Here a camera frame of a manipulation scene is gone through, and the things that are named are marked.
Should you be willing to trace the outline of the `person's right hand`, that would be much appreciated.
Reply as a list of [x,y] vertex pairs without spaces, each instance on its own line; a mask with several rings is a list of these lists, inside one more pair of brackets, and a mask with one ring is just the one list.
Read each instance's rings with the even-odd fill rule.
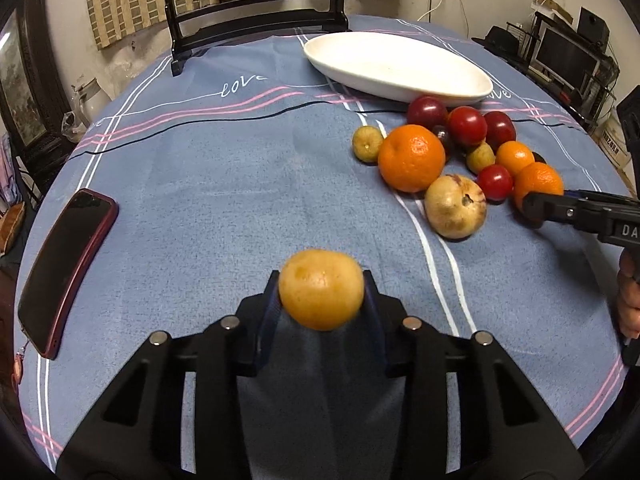
[[630,339],[638,339],[640,332],[640,287],[634,279],[634,258],[627,249],[620,254],[617,273],[618,293],[616,312],[620,332]]

